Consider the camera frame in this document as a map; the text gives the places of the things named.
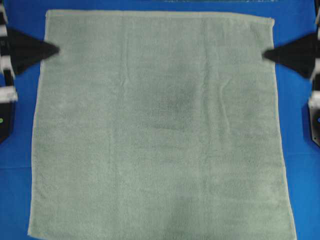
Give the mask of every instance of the blue surface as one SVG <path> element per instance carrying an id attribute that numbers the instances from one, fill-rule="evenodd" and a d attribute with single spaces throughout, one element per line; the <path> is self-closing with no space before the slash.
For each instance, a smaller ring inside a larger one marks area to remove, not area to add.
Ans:
<path id="1" fill-rule="evenodd" d="M 10 26 L 43 39 L 48 9 L 218 11 L 275 19 L 275 45 L 315 30 L 313 0 L 276 2 L 168 2 L 159 0 L 7 0 Z M 31 201 L 31 139 L 40 65 L 15 80 L 15 128 L 0 145 L 0 240 L 27 240 Z M 320 148 L 310 140 L 310 83 L 276 66 L 282 145 L 299 240 L 320 239 Z"/>

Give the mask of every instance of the black mount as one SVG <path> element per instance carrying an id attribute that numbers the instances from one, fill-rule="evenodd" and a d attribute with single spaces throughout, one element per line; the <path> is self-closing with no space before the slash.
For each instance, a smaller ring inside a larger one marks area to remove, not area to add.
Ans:
<path id="1" fill-rule="evenodd" d="M 309 125 L 312 140 L 320 147 L 320 0 L 315 0 L 314 4 L 317 31 L 269 49 L 262 56 L 312 80 L 312 94 L 308 101 Z"/>
<path id="2" fill-rule="evenodd" d="M 0 143 L 9 137 L 14 126 L 15 101 L 18 99 L 15 76 L 59 52 L 53 44 L 7 27 L 6 23 L 5 8 L 0 0 L 0 68 L 5 80 L 5 87 L 0 86 Z"/>

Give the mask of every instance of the terry cloth towel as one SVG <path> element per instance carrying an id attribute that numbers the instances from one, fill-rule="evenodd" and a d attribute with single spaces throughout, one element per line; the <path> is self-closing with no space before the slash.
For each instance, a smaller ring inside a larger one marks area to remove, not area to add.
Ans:
<path id="1" fill-rule="evenodd" d="M 273 20 L 50 10 L 28 234 L 294 240 Z"/>

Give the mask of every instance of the green towel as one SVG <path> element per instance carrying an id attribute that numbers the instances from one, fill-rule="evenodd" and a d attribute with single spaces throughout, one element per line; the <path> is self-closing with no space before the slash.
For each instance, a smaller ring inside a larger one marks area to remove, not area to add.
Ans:
<path id="1" fill-rule="evenodd" d="M 294 240 L 273 20 L 50 10 L 28 234 Z"/>

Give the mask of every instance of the towel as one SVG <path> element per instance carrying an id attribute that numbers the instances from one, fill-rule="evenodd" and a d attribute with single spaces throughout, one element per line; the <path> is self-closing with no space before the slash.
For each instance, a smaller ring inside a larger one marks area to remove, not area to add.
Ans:
<path id="1" fill-rule="evenodd" d="M 295 240 L 270 18 L 50 10 L 28 234 Z"/>

